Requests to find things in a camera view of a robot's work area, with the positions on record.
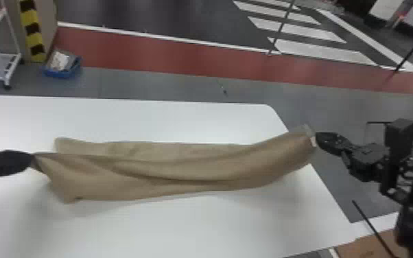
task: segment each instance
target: fabric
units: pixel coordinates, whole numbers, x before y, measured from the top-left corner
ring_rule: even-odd
[[[37,153],[65,201],[136,200],[267,185],[307,164],[314,145],[291,132],[253,145],[55,140],[57,153]]]

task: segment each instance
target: floor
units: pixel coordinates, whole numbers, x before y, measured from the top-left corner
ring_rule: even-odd
[[[364,25],[363,20],[359,17],[349,13],[346,13],[342,18],[400,56],[405,56],[413,48],[413,35],[403,34],[389,28],[370,28]],[[410,57],[410,62],[413,63],[413,55]]]
[[[389,68],[406,47],[348,14],[295,7],[267,56],[276,15],[288,9],[282,1],[57,2],[56,46],[82,56],[84,67],[58,80],[26,64],[0,95],[267,104],[288,128],[308,124],[355,143],[381,142],[382,128],[366,130],[366,121],[413,119],[413,59],[408,71]],[[349,176],[340,159],[320,151],[312,163],[350,221],[361,220],[352,200],[370,218],[398,211],[377,184]]]
[[[375,67],[395,67],[397,55],[355,26],[344,16],[295,6],[279,34],[275,47],[270,39],[289,3],[279,0],[167,0],[123,1],[58,0],[58,19],[63,27],[122,30],[142,34],[200,40],[254,49],[273,49],[283,54],[352,62]],[[408,62],[405,69],[413,71]]]

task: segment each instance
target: cardboard box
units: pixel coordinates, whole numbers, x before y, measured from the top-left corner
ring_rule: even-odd
[[[384,241],[387,243],[389,248],[392,250],[394,255],[400,258],[407,258],[408,251],[399,246],[395,242],[393,231],[384,231],[380,233]],[[340,258],[385,258],[389,257],[384,247],[378,241],[374,235],[369,235],[368,237],[362,237],[357,239],[355,242],[350,244],[345,244],[343,246],[338,246],[336,252]]]

